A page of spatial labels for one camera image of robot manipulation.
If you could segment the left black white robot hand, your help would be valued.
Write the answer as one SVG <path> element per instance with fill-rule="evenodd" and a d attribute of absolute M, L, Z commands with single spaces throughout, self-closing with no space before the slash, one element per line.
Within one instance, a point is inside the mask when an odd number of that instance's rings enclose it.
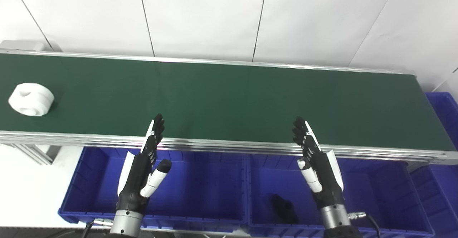
<path fill-rule="evenodd" d="M 155 166 L 157 147 L 162 141 L 165 120 L 162 114 L 152 119 L 140 152 L 133 157 L 130 171 L 123 189 L 119 193 L 116 210 L 125 210 L 144 215 L 150 197 L 158 189 L 172 168 L 172 162 L 163 159 Z"/>

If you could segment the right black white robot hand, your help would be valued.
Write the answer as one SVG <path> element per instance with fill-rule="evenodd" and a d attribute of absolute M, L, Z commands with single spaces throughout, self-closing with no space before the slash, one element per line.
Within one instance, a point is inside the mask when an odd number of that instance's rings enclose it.
<path fill-rule="evenodd" d="M 314 178 L 308 179 L 307 183 L 317 208 L 344 205 L 342 177 L 338 164 L 332 165 L 336 160 L 329 159 L 331 152 L 322 150 L 310 125 L 302 117 L 296 117 L 292 131 L 294 142 L 302 148 L 304 166 L 300 166 L 300 170 Z"/>

